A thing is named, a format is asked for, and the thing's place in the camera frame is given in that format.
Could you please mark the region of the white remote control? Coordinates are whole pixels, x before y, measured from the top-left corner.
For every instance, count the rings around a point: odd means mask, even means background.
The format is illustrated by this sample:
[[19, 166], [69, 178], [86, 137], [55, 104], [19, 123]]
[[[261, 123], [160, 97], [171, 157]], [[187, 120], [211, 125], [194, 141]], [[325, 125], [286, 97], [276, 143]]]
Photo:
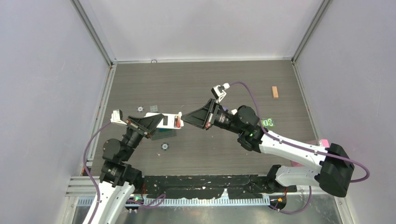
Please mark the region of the white remote control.
[[178, 112], [176, 114], [171, 114], [171, 113], [162, 113], [164, 116], [160, 123], [156, 126], [157, 128], [160, 129], [181, 129], [184, 127], [184, 122], [181, 120], [181, 128], [175, 128], [174, 127], [174, 117], [179, 116], [180, 119], [182, 117], [182, 112]]

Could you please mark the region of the orange red battery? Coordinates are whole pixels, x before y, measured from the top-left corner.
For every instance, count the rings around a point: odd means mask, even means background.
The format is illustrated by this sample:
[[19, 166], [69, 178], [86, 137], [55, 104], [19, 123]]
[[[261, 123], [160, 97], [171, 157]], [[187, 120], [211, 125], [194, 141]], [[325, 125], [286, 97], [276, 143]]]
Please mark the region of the orange red battery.
[[177, 128], [181, 128], [181, 119], [179, 116], [176, 116], [176, 118], [175, 118], [175, 126]]

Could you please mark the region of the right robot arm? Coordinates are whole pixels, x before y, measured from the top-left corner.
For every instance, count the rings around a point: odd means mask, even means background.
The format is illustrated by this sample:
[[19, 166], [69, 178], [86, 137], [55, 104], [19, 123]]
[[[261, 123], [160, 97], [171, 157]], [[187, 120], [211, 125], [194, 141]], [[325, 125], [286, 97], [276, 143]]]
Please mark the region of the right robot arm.
[[237, 141], [247, 151], [272, 154], [299, 163], [299, 167], [274, 165], [267, 174], [267, 187], [279, 191], [291, 185], [320, 187], [326, 193], [345, 197], [354, 172], [354, 164], [344, 148], [310, 145], [285, 138], [261, 127], [255, 111], [246, 105], [225, 110], [215, 99], [181, 116], [181, 120], [208, 130], [212, 126], [238, 134]]

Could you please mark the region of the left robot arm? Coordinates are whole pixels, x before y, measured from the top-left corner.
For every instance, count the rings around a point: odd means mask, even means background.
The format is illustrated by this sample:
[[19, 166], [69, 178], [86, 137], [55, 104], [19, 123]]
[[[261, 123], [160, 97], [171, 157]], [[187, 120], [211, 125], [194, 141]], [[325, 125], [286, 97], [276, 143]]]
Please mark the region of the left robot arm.
[[103, 145], [104, 164], [99, 179], [88, 172], [96, 195], [84, 219], [85, 224], [114, 224], [132, 193], [138, 193], [143, 187], [142, 172], [126, 162], [143, 138], [151, 138], [157, 126], [161, 124], [163, 114], [122, 119], [122, 111], [114, 110], [110, 123], [126, 127], [121, 140], [109, 139]]

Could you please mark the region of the grey lego baseplate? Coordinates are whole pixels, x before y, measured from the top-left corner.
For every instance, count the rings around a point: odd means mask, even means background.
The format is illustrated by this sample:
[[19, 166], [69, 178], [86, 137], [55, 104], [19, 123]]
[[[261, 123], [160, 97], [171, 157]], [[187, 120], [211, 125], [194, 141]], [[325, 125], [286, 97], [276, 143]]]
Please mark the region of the grey lego baseplate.
[[151, 140], [160, 140], [177, 136], [176, 129], [160, 129], [158, 128], [152, 135]]

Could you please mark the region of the clear lego plate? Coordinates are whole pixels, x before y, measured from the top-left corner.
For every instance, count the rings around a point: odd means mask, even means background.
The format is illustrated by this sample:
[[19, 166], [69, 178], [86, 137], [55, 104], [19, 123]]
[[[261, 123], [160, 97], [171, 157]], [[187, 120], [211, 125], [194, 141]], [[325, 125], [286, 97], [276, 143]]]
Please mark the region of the clear lego plate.
[[157, 105], [153, 105], [150, 107], [150, 112], [158, 112], [158, 106]]

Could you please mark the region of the black gear lower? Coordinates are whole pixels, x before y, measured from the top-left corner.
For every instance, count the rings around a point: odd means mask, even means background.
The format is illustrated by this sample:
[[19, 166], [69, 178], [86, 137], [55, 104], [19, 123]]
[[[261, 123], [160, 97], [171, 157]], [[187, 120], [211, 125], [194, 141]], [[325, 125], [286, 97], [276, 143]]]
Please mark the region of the black gear lower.
[[164, 151], [168, 150], [169, 149], [169, 144], [168, 143], [163, 143], [161, 145], [161, 149], [164, 150]]

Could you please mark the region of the green owl eraser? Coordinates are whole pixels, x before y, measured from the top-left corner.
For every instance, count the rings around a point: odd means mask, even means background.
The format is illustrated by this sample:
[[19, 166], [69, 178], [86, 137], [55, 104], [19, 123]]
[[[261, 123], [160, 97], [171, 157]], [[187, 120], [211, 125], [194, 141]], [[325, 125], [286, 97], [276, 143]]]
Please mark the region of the green owl eraser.
[[261, 124], [264, 128], [271, 128], [275, 126], [275, 122], [272, 118], [262, 118]]

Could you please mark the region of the wooden block right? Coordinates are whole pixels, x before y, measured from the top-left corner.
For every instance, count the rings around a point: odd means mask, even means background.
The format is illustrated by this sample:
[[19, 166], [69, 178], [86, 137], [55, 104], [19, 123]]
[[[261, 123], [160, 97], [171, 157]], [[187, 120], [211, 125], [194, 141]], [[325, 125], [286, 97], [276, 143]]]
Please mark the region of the wooden block right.
[[272, 86], [272, 96], [274, 99], [278, 99], [279, 98], [279, 94], [278, 94], [278, 88], [277, 86]]

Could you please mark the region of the pink tape dispenser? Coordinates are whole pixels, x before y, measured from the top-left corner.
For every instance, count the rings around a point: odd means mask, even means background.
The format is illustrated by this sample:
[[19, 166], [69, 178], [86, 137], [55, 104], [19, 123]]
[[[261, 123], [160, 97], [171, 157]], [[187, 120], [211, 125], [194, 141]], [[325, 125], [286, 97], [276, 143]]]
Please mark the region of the pink tape dispenser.
[[[317, 139], [317, 140], [313, 140], [308, 142], [308, 144], [310, 145], [314, 145], [314, 146], [321, 146], [321, 147], [329, 147], [330, 143], [328, 142], [327, 139]], [[291, 161], [291, 165], [293, 167], [303, 167], [303, 164], [297, 163], [295, 161]]]

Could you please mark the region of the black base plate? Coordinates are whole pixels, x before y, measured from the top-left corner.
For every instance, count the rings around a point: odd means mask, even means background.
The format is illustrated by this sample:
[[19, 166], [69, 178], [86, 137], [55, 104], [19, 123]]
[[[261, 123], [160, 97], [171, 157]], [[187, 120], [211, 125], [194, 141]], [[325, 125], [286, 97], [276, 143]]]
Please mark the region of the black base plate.
[[264, 194], [296, 192], [265, 175], [146, 175], [136, 193], [167, 199], [218, 199], [226, 192], [231, 199], [254, 199]]

